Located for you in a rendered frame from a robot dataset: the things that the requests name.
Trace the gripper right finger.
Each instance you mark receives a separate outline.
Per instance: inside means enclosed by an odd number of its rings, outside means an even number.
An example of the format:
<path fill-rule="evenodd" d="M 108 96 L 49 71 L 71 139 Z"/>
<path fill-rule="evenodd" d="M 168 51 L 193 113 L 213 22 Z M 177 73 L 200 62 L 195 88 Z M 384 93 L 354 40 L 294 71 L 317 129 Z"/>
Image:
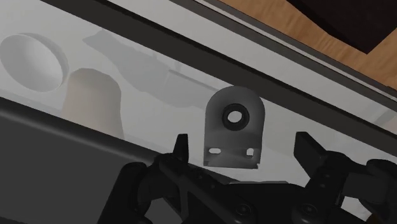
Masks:
<path fill-rule="evenodd" d="M 297 132 L 293 151 L 309 175 L 296 201 L 293 224 L 366 224 L 342 209 L 345 197 L 358 199 L 380 224 L 397 224 L 397 165 L 370 159 L 365 165 L 324 149 L 307 132 Z"/>

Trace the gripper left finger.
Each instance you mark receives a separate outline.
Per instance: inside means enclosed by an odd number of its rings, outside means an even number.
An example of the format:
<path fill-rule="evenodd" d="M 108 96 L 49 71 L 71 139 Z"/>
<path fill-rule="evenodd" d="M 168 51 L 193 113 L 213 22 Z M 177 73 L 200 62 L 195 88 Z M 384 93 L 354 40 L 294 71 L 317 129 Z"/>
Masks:
<path fill-rule="evenodd" d="M 146 166 L 122 167 L 98 224 L 153 224 L 146 216 L 151 202 L 163 198 L 182 224 L 255 224 L 252 206 L 202 169 L 189 166 L 187 134 L 177 136 L 172 153 Z"/>

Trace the grey bracket with round hole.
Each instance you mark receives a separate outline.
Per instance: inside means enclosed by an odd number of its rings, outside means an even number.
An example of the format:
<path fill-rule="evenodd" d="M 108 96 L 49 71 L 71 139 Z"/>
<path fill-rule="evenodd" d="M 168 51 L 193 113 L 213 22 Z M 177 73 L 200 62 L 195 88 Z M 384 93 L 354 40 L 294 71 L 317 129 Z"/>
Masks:
<path fill-rule="evenodd" d="M 264 121 L 265 107 L 254 91 L 238 86 L 217 91 L 205 109 L 203 165 L 257 169 Z"/>

